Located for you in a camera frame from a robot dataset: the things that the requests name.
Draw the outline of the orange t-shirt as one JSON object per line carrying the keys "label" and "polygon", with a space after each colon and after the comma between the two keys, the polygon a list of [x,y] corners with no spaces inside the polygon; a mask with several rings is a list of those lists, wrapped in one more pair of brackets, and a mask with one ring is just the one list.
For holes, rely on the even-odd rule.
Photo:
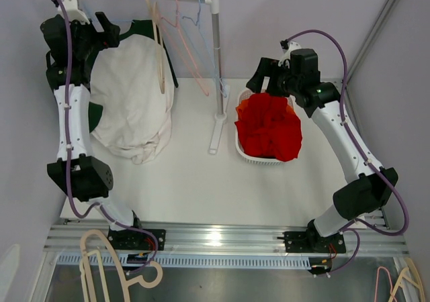
{"label": "orange t-shirt", "polygon": [[237,121],[247,119],[249,116],[249,98],[242,99],[236,107]]}

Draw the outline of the beige wooden hanger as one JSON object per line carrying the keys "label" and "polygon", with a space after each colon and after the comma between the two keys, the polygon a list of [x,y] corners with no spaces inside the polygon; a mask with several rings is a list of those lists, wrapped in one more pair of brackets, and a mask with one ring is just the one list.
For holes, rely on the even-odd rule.
{"label": "beige wooden hanger", "polygon": [[157,74],[159,88],[162,94],[165,94],[165,62],[164,62],[164,43],[162,34],[159,32],[159,9],[157,2],[151,3],[150,0],[145,0],[148,11],[151,16],[153,26],[153,36],[155,41],[155,54],[157,60]]}

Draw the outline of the pink plastic hanger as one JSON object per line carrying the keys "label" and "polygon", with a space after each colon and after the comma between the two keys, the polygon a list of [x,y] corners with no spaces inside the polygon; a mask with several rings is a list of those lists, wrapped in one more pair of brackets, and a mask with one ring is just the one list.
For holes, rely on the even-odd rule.
{"label": "pink plastic hanger", "polygon": [[192,77],[194,78],[195,82],[198,84],[200,90],[203,92],[203,94],[205,96],[209,96],[210,91],[209,88],[202,82],[203,77],[201,76],[196,60],[193,56],[193,54],[191,53],[189,44],[185,41],[185,37],[183,35],[183,31],[181,29],[181,24],[180,24],[180,20],[179,20],[179,16],[180,16],[180,12],[179,12],[179,0],[174,0],[175,1],[175,21],[170,21],[168,18],[162,16],[161,19],[167,23],[169,26],[171,26],[172,28],[174,28],[177,32],[177,34],[179,35],[179,38],[183,44],[183,47],[185,48],[185,51],[189,57],[189,60],[191,61],[191,63],[189,63],[187,60],[183,60],[184,64],[186,65],[189,73],[192,75]]}

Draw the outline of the black t-shirt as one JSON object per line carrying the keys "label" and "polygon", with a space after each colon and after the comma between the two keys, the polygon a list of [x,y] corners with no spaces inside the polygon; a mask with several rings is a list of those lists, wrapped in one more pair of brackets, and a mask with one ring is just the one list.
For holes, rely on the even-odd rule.
{"label": "black t-shirt", "polygon": [[265,160],[277,160],[277,158],[274,155],[268,155],[268,154],[260,155],[258,156],[258,158],[265,159]]}

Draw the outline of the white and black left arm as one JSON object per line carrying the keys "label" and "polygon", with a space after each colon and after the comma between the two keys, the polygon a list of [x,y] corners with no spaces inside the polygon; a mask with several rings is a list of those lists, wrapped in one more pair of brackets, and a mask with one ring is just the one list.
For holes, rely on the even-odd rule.
{"label": "white and black left arm", "polygon": [[[98,52],[120,44],[120,29],[103,12],[97,12],[102,31],[92,21],[56,15],[40,26],[49,47],[46,78],[58,108],[59,145],[47,173],[65,193],[76,217],[83,219],[98,209],[113,231],[122,231],[121,241],[130,249],[144,243],[136,227],[136,214],[125,203],[110,197],[114,187],[111,168],[98,160],[90,140],[91,69]],[[79,212],[76,201],[87,203]]]}

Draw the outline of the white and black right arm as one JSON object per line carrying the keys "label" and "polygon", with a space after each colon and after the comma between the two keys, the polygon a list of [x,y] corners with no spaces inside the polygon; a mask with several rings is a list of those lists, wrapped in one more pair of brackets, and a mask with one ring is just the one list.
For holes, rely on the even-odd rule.
{"label": "white and black right arm", "polygon": [[397,183],[398,174],[394,168],[384,168],[347,123],[341,94],[332,82],[321,80],[313,49],[293,50],[283,62],[261,58],[246,87],[259,93],[264,81],[271,96],[295,98],[325,135],[343,170],[346,185],[333,194],[333,204],[308,224],[306,245],[318,252],[350,221],[385,206],[392,194],[389,186]]}

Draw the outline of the green and beige t-shirt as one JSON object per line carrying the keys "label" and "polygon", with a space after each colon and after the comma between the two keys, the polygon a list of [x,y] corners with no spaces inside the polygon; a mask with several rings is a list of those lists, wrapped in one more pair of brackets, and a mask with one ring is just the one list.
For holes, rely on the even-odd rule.
{"label": "green and beige t-shirt", "polygon": [[171,138],[178,82],[164,47],[165,94],[159,88],[153,26],[134,20],[120,45],[98,53],[91,71],[90,140],[135,164],[153,160]]}

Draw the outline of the light blue hanger on rack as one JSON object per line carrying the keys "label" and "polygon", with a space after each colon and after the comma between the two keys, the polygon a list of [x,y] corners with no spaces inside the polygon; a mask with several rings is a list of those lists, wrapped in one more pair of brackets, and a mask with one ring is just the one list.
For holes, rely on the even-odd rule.
{"label": "light blue hanger on rack", "polygon": [[99,20],[95,15],[96,10],[94,2],[91,2],[91,0],[78,0],[78,3],[80,8],[92,22],[99,23]]}

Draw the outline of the pink hanger lower right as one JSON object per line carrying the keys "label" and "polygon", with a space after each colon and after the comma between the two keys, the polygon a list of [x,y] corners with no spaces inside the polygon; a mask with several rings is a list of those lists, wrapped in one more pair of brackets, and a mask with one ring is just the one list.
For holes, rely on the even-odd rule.
{"label": "pink hanger lower right", "polygon": [[379,266],[376,271],[374,301],[388,301],[393,293],[393,283],[390,271],[385,266]]}

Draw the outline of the beige hanger lower right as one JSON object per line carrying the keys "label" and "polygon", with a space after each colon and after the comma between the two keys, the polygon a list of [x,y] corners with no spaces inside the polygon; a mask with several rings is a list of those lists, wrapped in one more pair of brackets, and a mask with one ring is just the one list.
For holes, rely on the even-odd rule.
{"label": "beige hanger lower right", "polygon": [[394,258],[398,276],[388,301],[426,301],[423,282],[410,257]]}

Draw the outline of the aluminium frame post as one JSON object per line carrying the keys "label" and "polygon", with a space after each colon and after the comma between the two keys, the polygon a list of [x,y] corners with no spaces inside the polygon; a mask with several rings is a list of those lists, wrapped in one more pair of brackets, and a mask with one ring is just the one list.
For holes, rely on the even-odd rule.
{"label": "aluminium frame post", "polygon": [[370,52],[372,46],[376,43],[378,36],[382,33],[386,22],[394,11],[400,0],[384,0],[375,20],[372,22],[363,42],[361,43],[355,58],[349,65],[347,78],[343,82],[348,85],[355,74],[357,74],[360,66],[363,64],[366,56]]}

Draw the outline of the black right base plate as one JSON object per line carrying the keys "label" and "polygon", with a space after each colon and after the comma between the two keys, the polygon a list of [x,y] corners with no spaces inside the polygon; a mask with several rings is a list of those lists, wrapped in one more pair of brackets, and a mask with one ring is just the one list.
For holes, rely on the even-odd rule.
{"label": "black right base plate", "polygon": [[336,253],[346,253],[344,237],[334,234],[328,237],[321,237],[314,231],[284,232],[279,240],[284,241],[286,252],[289,253],[329,253],[329,248],[334,248]]}

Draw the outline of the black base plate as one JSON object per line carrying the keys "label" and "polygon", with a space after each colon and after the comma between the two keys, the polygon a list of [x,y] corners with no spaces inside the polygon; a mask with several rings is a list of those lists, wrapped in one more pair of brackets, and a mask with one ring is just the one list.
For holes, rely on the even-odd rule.
{"label": "black base plate", "polygon": [[289,253],[329,253],[329,248],[334,248],[336,253],[346,253],[344,237],[334,234],[328,237],[321,237],[314,231],[284,232],[279,240],[284,241],[286,252]]}
{"label": "black base plate", "polygon": [[[158,250],[163,251],[165,247],[166,230],[147,229],[158,241]],[[113,231],[109,230],[107,238],[115,250],[154,250],[155,241],[149,235],[133,232],[130,230]]]}

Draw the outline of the aluminium rail front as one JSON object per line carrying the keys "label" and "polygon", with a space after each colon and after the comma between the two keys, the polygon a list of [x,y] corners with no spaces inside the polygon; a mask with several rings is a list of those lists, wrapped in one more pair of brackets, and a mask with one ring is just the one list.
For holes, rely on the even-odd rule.
{"label": "aluminium rail front", "polygon": [[330,264],[344,263],[350,256],[398,258],[409,251],[403,237],[386,237],[371,230],[359,229],[343,235],[346,253],[289,253],[284,232],[302,228],[244,225],[201,225],[150,223],[150,229],[166,230],[165,247],[155,261],[162,267],[242,268],[327,271]]}

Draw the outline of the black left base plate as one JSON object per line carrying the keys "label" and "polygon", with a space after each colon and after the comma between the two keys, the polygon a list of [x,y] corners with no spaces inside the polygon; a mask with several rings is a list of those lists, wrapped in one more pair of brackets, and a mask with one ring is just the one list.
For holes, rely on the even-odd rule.
{"label": "black left base plate", "polygon": [[[165,247],[166,230],[147,229],[158,241],[158,250],[163,251]],[[113,231],[109,230],[107,238],[115,250],[154,250],[155,241],[149,235],[133,232],[130,230]]]}

